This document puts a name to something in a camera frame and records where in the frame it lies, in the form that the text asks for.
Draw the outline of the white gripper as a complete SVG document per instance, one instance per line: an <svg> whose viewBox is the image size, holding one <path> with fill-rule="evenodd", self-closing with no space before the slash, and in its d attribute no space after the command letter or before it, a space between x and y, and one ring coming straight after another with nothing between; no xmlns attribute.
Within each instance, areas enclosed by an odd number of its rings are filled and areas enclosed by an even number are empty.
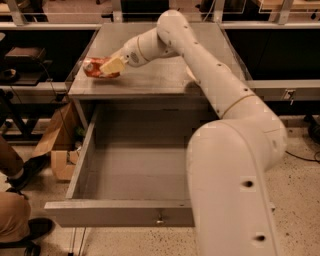
<svg viewBox="0 0 320 256"><path fill-rule="evenodd" d="M128 40L122 48L112 54L112 58L100 66L103 74L115 74L122 72L126 64L132 67L140 67L149 62L143 55L139 45L139 37Z"/></svg>

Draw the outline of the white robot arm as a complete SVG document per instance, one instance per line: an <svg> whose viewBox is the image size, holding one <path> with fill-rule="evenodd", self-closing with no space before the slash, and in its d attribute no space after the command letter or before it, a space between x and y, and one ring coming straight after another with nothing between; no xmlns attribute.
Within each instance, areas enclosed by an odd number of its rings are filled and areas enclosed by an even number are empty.
<svg viewBox="0 0 320 256"><path fill-rule="evenodd" d="M283 157L277 115L198 41L186 18L164 12L101 66L105 74L181 56L218 118L192 135L187 179L200 256L280 256L264 173Z"/></svg>

